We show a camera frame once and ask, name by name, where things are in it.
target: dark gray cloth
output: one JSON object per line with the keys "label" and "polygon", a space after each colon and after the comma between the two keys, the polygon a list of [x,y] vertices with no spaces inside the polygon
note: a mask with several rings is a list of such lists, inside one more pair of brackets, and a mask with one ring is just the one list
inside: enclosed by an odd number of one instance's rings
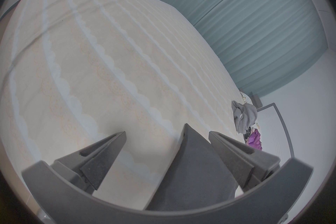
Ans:
{"label": "dark gray cloth", "polygon": [[252,104],[240,104],[232,101],[232,110],[236,131],[245,134],[246,130],[257,120],[257,109]]}
{"label": "dark gray cloth", "polygon": [[147,210],[197,209],[234,199],[238,184],[233,175],[212,145],[189,128]]}

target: mattress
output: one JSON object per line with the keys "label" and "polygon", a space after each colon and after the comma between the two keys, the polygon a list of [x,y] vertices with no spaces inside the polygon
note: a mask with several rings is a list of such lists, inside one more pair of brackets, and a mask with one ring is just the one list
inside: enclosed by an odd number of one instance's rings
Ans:
{"label": "mattress", "polygon": [[0,45],[0,136],[17,174],[102,138],[127,142],[94,196],[144,209],[188,123],[239,141],[242,97],[207,42],[159,0],[21,0]]}

